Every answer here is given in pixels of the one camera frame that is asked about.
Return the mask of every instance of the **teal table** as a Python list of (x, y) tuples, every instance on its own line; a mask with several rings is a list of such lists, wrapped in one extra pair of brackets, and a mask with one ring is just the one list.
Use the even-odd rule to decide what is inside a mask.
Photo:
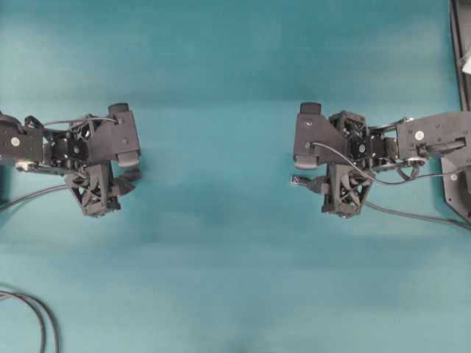
[[(469, 233), (341, 220), (289, 184), (302, 101), (370, 124), (460, 109), (447, 1), (0, 0), (0, 48), (3, 112), (128, 101), (138, 123), (121, 212), (61, 191), (0, 215), (0, 283), (51, 305), (64, 352), (470, 351)], [(60, 183), (9, 169), (2, 196)], [(370, 200), (455, 216), (440, 180)], [(0, 352), (36, 352), (30, 312), (0, 313)]]

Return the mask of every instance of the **black cable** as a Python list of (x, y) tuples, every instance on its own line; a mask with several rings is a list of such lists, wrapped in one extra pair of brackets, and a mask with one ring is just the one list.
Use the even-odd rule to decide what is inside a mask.
[(38, 308), (36, 308), (33, 304), (28, 302), (22, 295), (17, 294), (17, 293), (11, 293), (11, 292), (6, 292), (4, 290), (0, 290), (0, 297), (6, 297), (6, 298), (12, 298), (12, 299), (17, 299), (20, 302), (23, 302), (26, 304), (36, 315), (39, 321), (39, 327), (40, 327), (40, 333), (41, 333), (41, 343), (40, 343), (40, 348), (39, 352), (44, 353), (46, 350), (46, 325), (44, 324), (44, 318), (41, 315), (41, 312), (39, 311)]
[(385, 131), (391, 131), (394, 129), (398, 124), (401, 124), (404, 122), (404, 119), (400, 119), (398, 121), (395, 121), (393, 123), (388, 123), (388, 124), (383, 124), (383, 125), (377, 125), (377, 126), (368, 126), (368, 129), (370, 130), (385, 130)]
[(54, 191), (63, 190), (63, 189), (67, 189), (67, 188), (68, 188), (67, 185), (58, 185), (58, 186), (53, 186), (51, 188), (46, 188), (46, 189), (43, 189), (43, 190), (35, 191), (34, 193), (29, 193), (29, 194), (27, 194), (25, 196), (22, 196), (22, 197), (20, 197), (16, 200), (13, 200), (13, 201), (10, 201), (6, 204), (3, 204), (2, 206), (0, 206), (0, 212), (4, 212), (5, 210), (8, 210), (10, 207), (15, 206), (16, 204), (20, 204), (21, 202), (25, 202), (25, 201), (33, 199), (35, 197), (46, 195), (47, 193), (52, 193)]
[(350, 160), (350, 158), (348, 158), (346, 155), (344, 155), (343, 153), (337, 151), (335, 148), (333, 147), (330, 147), (329, 145), (326, 145), (324, 143), (320, 143), (320, 142), (311, 142), (311, 145), (314, 145), (314, 146), (320, 146), (320, 147), (323, 147), (325, 149), (328, 149), (329, 151), (333, 152), (334, 154), (337, 154), (340, 158), (342, 158), (343, 160), (345, 160), (348, 164), (350, 164), (359, 174), (361, 174), (363, 177), (367, 178), (367, 179), (370, 179), (372, 180), (373, 182), (377, 182), (378, 184), (382, 184), (382, 185), (387, 185), (387, 186), (398, 186), (398, 185), (402, 185), (402, 184), (405, 184), (407, 182), (413, 182), (414, 180), (418, 180), (418, 179), (424, 179), (424, 178), (431, 178), (431, 177), (445, 177), (445, 176), (448, 176), (448, 175), (451, 175), (451, 174), (457, 174), (457, 173), (461, 173), (463, 170), (462, 169), (458, 169), (456, 171), (451, 171), (449, 173), (441, 173), (441, 174), (425, 174), (425, 175), (420, 175), (420, 176), (417, 176), (416, 178), (414, 179), (407, 179), (407, 180), (403, 180), (403, 181), (400, 181), (400, 182), (385, 182), (383, 180), (380, 180), (380, 179), (376, 179), (374, 176), (371, 176), (369, 175), (368, 173), (365, 173), (364, 171), (362, 171), (354, 162), (352, 162)]
[(390, 215), (398, 215), (400, 217), (419, 219), (419, 220), (422, 220), (422, 221), (452, 224), (454, 226), (458, 226), (458, 227), (461, 227), (461, 228), (465, 228), (467, 230), (471, 230), (471, 224), (466, 224), (464, 222), (460, 222), (460, 221), (457, 221), (457, 220), (451, 219), (451, 218), (435, 217), (435, 216), (432, 216), (432, 215), (417, 215), (416, 213), (408, 213), (408, 212), (402, 212), (402, 211), (397, 211), (397, 210), (391, 210), (389, 208), (385, 208), (385, 207), (378, 206), (377, 204), (373, 204), (372, 202), (369, 202), (369, 201), (365, 201), (364, 205), (367, 206), (367, 207), (372, 208), (373, 210), (388, 213)]
[[(49, 309), (49, 307), (43, 301), (41, 301), (40, 299), (38, 299), (34, 296), (31, 296), (29, 294), (11, 293), (11, 292), (6, 292), (4, 290), (0, 290), (0, 299), (2, 299), (2, 297), (6, 297), (6, 298), (13, 298), (14, 297), (14, 298), (17, 298), (17, 299), (18, 299), (18, 297), (21, 297), (22, 299), (28, 301), (29, 304), (35, 304), (35, 305), (39, 306), (41, 309), (43, 309), (43, 311), (46, 313), (46, 315), (49, 319), (49, 322), (50, 322), (51, 328), (52, 328), (52, 332), (53, 332), (53, 335), (54, 335), (54, 351), (55, 351), (55, 353), (59, 353), (59, 351), (60, 351), (59, 326), (57, 324), (56, 318), (54, 317), (54, 314), (52, 313), (52, 311)], [(40, 317), (42, 318), (42, 321), (44, 323), (44, 319), (41, 315), (40, 310), (38, 310), (36, 308), (35, 312), (37, 312), (40, 315)], [(41, 327), (41, 337), (43, 337), (43, 339), (44, 339), (44, 341), (43, 341), (44, 345), (41, 345), (41, 349), (44, 350), (45, 347), (46, 347), (46, 325)]]

